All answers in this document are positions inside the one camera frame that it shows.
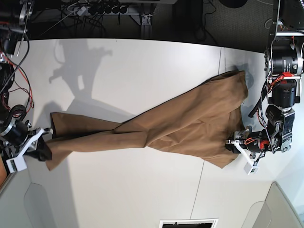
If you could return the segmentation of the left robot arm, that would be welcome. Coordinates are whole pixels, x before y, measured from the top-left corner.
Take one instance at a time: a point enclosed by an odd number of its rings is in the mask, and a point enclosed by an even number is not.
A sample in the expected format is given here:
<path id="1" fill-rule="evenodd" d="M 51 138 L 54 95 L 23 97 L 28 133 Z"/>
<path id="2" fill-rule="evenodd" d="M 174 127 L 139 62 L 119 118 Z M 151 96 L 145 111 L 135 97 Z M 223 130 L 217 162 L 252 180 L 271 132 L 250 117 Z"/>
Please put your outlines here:
<path id="1" fill-rule="evenodd" d="M 251 126 L 234 132 L 226 148 L 246 157 L 256 168 L 267 152 L 291 149 L 295 120 L 293 106 L 300 103 L 304 74 L 304 2 L 275 0 L 265 51 L 266 78 L 259 101 L 249 113 L 257 115 L 263 129 Z"/>

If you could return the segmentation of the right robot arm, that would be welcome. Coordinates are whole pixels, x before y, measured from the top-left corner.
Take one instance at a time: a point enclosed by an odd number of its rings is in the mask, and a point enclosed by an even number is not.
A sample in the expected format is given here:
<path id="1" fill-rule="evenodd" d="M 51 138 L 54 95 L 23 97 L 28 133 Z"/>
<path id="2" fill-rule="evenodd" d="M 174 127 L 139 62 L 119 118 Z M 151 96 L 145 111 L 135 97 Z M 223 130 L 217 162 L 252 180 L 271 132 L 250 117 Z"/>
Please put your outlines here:
<path id="1" fill-rule="evenodd" d="M 34 107 L 31 88 L 22 89 L 28 95 L 25 105 L 9 107 L 8 104 L 16 72 L 28 79 L 21 64 L 13 63 L 11 58 L 19 54 L 21 41 L 29 41 L 27 23 L 33 5 L 32 0 L 0 2 L 0 150 L 6 153 L 6 158 L 19 155 L 26 141 L 37 133 L 37 130 L 31 130 L 29 121 L 24 121 L 28 111 Z"/>

